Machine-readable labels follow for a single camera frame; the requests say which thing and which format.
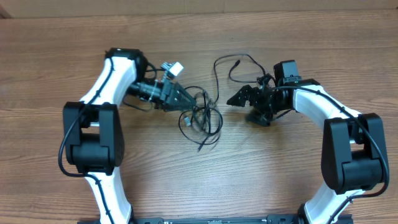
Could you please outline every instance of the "table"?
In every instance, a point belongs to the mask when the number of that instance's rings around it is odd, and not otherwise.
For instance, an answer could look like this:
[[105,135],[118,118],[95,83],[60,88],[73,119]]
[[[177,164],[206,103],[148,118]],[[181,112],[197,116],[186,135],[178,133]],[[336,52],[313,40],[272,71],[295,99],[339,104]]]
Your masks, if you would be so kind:
[[[396,10],[1,20],[1,223],[99,217],[88,184],[62,175],[57,153],[62,108],[92,87],[110,47],[140,49],[156,66],[179,61],[185,71],[177,81],[200,85],[213,99],[212,65],[222,55],[249,53],[271,71],[280,61],[296,60],[302,77],[316,79],[346,106],[383,118],[391,185],[385,195],[357,200],[345,212],[356,223],[396,223]],[[299,113],[268,128],[245,122],[250,107],[226,105],[242,86],[227,79],[234,62],[218,67],[224,126],[215,147],[197,152],[178,130],[178,112],[121,107],[121,172],[137,217],[295,213],[321,185],[322,131]],[[244,60],[234,75],[254,80],[260,70]]]

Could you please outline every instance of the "table surface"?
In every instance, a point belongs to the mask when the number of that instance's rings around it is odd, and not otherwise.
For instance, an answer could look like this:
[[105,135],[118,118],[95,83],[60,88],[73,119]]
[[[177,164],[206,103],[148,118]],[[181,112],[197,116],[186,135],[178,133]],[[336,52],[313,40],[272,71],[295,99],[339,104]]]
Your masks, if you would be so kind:
[[[397,222],[398,11],[387,10],[1,20],[0,223],[99,217],[88,184],[64,176],[57,153],[62,108],[93,86],[110,47],[141,49],[157,66],[179,61],[185,70],[177,81],[200,85],[213,98],[212,65],[220,56],[249,53],[268,70],[296,60],[302,77],[383,118],[390,187],[346,213],[356,223]],[[178,112],[120,108],[123,184],[137,217],[295,213],[321,185],[322,131],[300,113],[268,128],[245,122],[250,107],[226,105],[242,86],[227,79],[234,62],[218,67],[224,126],[215,147],[197,152],[178,130]],[[244,60],[234,75],[261,74]]]

